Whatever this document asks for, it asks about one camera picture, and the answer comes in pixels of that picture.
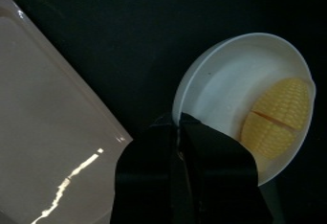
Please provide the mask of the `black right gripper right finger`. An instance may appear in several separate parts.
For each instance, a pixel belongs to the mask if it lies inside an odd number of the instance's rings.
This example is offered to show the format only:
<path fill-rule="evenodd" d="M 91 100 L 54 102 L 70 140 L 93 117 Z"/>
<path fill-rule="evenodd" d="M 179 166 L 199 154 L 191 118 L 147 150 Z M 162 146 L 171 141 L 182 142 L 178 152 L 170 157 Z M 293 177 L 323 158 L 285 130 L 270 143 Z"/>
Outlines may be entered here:
<path fill-rule="evenodd" d="M 195 224 L 273 224 L 249 150 L 187 113 L 178 131 Z"/>

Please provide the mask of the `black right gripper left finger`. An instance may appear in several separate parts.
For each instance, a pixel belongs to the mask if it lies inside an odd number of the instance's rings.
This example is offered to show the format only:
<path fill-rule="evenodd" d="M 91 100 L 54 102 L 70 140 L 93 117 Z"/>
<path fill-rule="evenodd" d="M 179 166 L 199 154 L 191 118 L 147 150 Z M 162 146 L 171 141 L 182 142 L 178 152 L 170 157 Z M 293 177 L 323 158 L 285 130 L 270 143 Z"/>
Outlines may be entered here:
<path fill-rule="evenodd" d="M 123 150 L 110 224 L 173 224 L 174 128 L 171 116 L 161 116 Z"/>

